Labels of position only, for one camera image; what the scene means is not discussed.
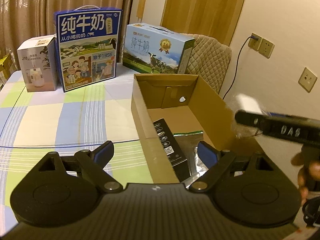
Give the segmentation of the person's right hand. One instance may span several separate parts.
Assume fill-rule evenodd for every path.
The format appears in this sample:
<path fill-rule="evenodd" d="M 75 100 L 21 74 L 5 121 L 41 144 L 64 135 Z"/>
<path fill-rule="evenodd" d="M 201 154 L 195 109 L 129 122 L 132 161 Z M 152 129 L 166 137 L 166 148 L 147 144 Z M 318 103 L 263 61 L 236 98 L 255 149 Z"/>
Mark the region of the person's right hand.
<path fill-rule="evenodd" d="M 319 148 L 304 144 L 292 159 L 293 166 L 302 166 L 297 183 L 302 205 L 307 200 L 319 197 Z"/>

